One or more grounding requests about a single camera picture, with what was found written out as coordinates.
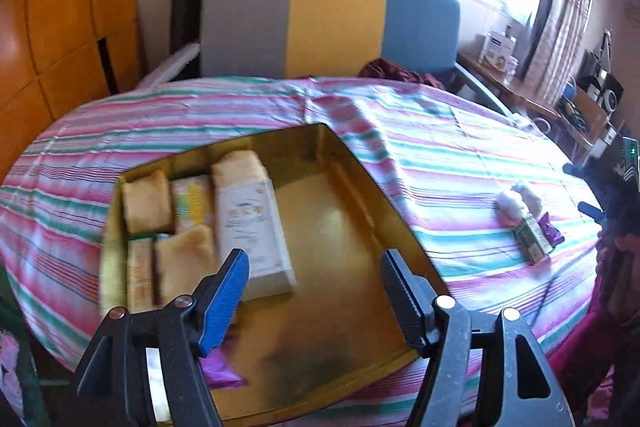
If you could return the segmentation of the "purple snack packet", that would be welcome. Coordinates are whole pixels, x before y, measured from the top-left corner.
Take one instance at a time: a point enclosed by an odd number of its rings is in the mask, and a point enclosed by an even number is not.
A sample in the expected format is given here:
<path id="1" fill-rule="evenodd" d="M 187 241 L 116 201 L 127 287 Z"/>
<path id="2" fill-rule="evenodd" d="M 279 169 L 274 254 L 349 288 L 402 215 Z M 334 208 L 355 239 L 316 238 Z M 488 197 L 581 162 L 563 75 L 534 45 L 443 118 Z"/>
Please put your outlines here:
<path id="1" fill-rule="evenodd" d="M 555 248 L 565 241 L 565 237 L 560 232 L 560 230 L 552 225 L 548 212 L 545 212 L 540 217 L 540 219 L 538 220 L 538 225 L 540 226 L 542 234 L 544 234 L 544 237 L 547 239 L 547 242 L 550 244 L 551 248 Z"/>

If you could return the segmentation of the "beige sock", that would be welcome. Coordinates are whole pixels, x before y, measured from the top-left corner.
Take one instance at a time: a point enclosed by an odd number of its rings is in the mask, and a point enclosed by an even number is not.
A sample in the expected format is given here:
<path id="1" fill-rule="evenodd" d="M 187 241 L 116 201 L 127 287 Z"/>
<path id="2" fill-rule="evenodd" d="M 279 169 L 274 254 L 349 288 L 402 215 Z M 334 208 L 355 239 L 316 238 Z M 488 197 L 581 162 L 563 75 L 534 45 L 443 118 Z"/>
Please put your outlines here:
<path id="1" fill-rule="evenodd" d="M 529 210 L 529 213 L 538 220 L 544 212 L 544 205 L 542 205 L 541 198 L 534 193 L 533 189 L 524 182 L 515 183 L 512 186 L 512 190 L 523 199 L 524 204 Z"/>

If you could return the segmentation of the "green medicine box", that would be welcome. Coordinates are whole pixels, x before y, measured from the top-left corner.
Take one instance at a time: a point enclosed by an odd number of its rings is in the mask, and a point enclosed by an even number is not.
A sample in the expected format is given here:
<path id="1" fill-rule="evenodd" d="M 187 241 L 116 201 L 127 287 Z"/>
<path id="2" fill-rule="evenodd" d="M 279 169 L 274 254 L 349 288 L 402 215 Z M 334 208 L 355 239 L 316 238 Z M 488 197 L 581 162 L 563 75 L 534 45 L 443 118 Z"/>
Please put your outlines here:
<path id="1" fill-rule="evenodd" d="M 544 235 L 541 226 L 530 213 L 518 222 L 513 232 L 528 261 L 533 265 L 553 251 L 553 247 Z"/>

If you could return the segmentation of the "white plastic bundle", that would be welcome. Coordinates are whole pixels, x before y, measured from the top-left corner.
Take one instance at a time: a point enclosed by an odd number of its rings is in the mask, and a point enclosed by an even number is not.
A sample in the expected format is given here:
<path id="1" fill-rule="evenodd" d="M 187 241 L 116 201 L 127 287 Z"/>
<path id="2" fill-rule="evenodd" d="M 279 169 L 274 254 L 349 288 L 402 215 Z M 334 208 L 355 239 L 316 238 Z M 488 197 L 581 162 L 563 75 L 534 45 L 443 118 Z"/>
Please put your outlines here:
<path id="1" fill-rule="evenodd" d="M 495 206 L 509 225 L 517 225 L 528 213 L 528 207 L 521 194 L 512 190 L 498 193 Z"/>

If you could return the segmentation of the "green cereal bar packet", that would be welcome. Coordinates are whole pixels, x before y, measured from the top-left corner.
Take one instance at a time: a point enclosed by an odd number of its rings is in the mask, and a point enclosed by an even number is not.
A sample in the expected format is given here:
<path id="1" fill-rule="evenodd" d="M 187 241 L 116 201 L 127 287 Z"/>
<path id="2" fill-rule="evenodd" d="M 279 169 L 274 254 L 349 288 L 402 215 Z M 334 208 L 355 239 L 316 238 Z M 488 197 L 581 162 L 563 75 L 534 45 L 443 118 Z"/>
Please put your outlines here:
<path id="1" fill-rule="evenodd" d="M 131 313 L 150 311 L 154 307 L 154 241 L 139 236 L 128 242 L 127 305 Z"/>

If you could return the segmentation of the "yellow sponge block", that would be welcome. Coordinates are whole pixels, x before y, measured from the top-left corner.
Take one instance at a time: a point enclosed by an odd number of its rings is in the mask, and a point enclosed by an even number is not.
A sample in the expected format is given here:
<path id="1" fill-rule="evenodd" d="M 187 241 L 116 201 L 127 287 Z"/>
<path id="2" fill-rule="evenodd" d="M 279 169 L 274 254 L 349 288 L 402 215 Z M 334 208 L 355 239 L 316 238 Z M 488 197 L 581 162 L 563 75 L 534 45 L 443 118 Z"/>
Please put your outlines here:
<path id="1" fill-rule="evenodd" d="M 130 235 L 166 232 L 172 229 L 174 214 L 168 178 L 155 170 L 122 186 L 122 202 Z"/>
<path id="2" fill-rule="evenodd" d="M 156 262 L 161 306 L 192 294 L 201 279 L 215 274 L 219 267 L 212 229 L 197 225 L 159 241 Z"/>

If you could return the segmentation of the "gold tin box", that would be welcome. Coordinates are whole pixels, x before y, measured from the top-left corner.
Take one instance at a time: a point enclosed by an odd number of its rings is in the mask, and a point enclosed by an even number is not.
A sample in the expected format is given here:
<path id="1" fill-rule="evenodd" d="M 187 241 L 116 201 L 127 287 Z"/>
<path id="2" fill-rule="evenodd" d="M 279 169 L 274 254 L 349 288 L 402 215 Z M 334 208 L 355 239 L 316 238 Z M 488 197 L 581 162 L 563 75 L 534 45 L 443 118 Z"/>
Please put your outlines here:
<path id="1" fill-rule="evenodd" d="M 435 291 L 446 285 L 394 204 L 325 124 L 272 130 L 146 162 L 171 179 L 209 172 L 234 150 L 252 150 L 274 185 L 296 286 L 244 303 L 232 329 L 231 366 L 242 388 L 217 390 L 228 426 L 260 426 L 323 409 L 393 374 L 416 354 L 407 346 L 380 275 L 397 249 Z"/>

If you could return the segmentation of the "Weidan snack packet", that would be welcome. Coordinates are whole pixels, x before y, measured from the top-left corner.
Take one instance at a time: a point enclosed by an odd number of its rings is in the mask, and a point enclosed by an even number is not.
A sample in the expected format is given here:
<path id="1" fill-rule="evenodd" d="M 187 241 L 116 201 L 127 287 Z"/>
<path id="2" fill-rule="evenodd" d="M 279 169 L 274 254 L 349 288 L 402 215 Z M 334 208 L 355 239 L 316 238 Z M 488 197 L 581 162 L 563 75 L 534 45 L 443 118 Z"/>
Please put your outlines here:
<path id="1" fill-rule="evenodd" d="M 170 189 L 177 233 L 197 225 L 214 227 L 214 189 L 209 176 L 177 179 L 170 182 Z"/>

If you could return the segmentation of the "white cardboard box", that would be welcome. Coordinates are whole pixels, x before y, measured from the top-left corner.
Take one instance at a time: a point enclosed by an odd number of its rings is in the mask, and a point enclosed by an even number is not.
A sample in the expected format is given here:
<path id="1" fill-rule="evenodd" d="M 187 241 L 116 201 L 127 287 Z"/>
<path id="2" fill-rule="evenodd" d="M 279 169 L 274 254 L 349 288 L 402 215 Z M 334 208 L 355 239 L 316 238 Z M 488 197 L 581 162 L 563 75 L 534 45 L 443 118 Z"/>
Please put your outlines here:
<path id="1" fill-rule="evenodd" d="M 245 251 L 250 274 L 244 301 L 291 294 L 296 286 L 272 181 L 252 150 L 235 150 L 212 166 L 218 255 Z"/>

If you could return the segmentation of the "cardboard box with clutter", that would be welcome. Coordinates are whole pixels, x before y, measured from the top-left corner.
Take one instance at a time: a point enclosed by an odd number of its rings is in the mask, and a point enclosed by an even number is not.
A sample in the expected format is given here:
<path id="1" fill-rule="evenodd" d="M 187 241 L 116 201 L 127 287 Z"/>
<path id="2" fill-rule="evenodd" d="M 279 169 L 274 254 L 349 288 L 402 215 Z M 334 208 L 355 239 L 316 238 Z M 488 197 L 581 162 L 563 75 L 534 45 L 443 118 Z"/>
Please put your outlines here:
<path id="1" fill-rule="evenodd" d="M 624 89 L 611 69 L 612 32 L 605 29 L 596 49 L 585 50 L 558 104 L 561 129 L 573 142 L 570 160 L 574 164 L 600 158 L 616 138 L 612 118 Z"/>

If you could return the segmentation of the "striped pink green bedsheet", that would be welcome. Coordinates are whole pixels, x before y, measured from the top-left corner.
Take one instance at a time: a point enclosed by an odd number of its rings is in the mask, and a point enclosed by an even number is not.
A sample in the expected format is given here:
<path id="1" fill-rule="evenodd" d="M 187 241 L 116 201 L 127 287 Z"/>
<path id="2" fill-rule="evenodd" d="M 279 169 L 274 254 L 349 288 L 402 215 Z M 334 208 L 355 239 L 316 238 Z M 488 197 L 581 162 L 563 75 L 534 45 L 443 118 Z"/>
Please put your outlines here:
<path id="1" fill-rule="evenodd" d="M 29 330 L 73 369 L 98 327 L 100 243 L 119 175 L 199 145 L 326 124 L 390 196 L 466 307 L 523 314 L 553 351 L 585 315 L 597 229 L 589 187 L 529 124 L 417 84 L 197 79 L 104 98 L 26 147 L 1 185 L 1 258 Z M 530 263 L 495 206 L 527 183 L 565 241 Z"/>

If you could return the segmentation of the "wooden side desk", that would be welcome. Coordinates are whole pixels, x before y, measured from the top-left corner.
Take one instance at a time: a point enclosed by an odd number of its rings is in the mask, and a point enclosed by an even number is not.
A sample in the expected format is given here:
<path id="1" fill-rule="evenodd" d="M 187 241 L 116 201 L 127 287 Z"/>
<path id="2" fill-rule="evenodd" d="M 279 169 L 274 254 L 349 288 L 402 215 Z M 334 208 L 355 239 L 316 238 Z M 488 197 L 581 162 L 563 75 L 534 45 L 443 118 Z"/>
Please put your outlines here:
<path id="1" fill-rule="evenodd" d="M 496 72 L 464 53 L 459 53 L 457 60 L 468 72 L 482 80 L 488 88 L 497 90 L 500 93 L 499 98 L 507 106 L 524 108 L 527 112 L 533 112 L 550 121 L 560 119 L 560 114 L 550 104 L 542 101 L 534 89 L 526 86 L 522 80 L 515 77 L 508 78 L 506 74 Z"/>

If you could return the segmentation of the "white appliance box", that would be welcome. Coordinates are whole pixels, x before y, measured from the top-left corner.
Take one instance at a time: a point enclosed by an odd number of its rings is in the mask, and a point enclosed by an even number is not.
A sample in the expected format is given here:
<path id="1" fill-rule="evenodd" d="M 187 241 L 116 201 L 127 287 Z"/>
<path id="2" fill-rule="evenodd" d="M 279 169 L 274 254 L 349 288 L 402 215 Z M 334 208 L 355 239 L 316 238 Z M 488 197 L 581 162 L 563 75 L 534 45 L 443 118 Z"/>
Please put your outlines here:
<path id="1" fill-rule="evenodd" d="M 512 35 L 510 27 L 503 32 L 490 30 L 485 35 L 478 61 L 485 67 L 503 74 L 508 68 L 515 45 L 516 38 Z"/>

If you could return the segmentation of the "dark red cloth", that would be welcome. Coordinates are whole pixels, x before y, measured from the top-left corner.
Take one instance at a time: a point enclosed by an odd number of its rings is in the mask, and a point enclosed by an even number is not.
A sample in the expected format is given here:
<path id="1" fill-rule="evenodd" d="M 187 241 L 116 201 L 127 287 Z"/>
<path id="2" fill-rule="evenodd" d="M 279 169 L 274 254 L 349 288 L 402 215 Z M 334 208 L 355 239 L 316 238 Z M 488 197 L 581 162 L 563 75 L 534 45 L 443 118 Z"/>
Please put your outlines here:
<path id="1" fill-rule="evenodd" d="M 394 62 L 385 60 L 385 58 L 377 58 L 367 63 L 360 69 L 358 76 L 360 78 L 385 79 L 422 84 L 422 86 L 428 86 L 438 90 L 446 89 L 444 84 L 433 75 L 421 74 L 420 72 L 406 69 Z"/>

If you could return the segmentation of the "grey yellow blue chair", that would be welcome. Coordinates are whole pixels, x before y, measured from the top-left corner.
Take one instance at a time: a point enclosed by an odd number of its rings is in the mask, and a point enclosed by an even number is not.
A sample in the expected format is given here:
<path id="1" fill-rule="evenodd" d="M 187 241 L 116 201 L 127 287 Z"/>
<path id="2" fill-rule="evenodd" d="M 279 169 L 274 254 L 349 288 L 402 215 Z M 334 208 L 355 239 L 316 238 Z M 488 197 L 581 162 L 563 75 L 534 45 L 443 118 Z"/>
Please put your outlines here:
<path id="1" fill-rule="evenodd" d="M 385 58 L 509 116 L 458 63 L 460 22 L 457 0 L 171 0 L 170 54 L 140 83 L 348 78 Z"/>

